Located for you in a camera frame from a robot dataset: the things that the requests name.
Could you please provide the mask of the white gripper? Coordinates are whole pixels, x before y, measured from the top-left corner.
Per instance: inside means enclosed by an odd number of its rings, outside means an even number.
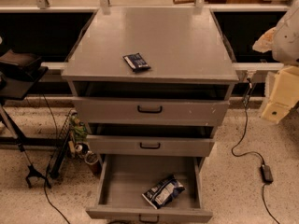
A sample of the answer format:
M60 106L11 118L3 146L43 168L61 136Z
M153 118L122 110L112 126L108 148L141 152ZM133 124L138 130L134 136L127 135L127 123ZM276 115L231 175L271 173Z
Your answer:
M276 28L270 28L256 40L252 49L266 53L272 49ZM278 124L299 102L299 68L286 66L269 72L265 80L265 100L261 118Z

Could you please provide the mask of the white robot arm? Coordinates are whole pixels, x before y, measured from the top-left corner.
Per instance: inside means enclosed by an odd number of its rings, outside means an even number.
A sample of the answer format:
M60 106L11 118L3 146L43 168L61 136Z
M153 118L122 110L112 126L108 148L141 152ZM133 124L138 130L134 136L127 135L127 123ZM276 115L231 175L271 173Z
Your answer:
M261 118L278 124L299 102L299 1L277 25L266 31L253 44L261 53L272 52L275 61L284 66L273 75L274 84Z

